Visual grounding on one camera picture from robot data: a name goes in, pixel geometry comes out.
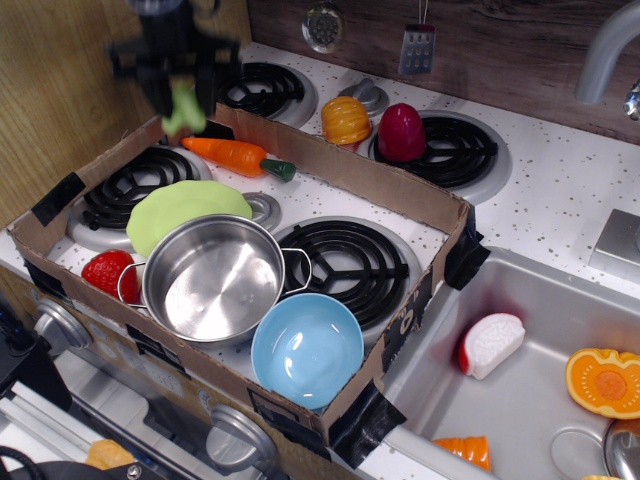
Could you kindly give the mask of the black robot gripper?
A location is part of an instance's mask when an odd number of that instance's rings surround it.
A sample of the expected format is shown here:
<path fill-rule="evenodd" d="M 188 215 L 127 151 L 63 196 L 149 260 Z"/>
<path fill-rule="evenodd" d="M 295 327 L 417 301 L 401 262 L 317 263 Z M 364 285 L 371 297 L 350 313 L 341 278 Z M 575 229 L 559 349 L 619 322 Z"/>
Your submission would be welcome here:
<path fill-rule="evenodd" d="M 105 47 L 116 78 L 137 81 L 154 111 L 173 114 L 170 79 L 190 75 L 198 104 L 206 116 L 216 111 L 222 79 L 238 73 L 240 42 L 207 33 L 202 23 L 218 13 L 218 1 L 129 1 L 142 33 Z"/>

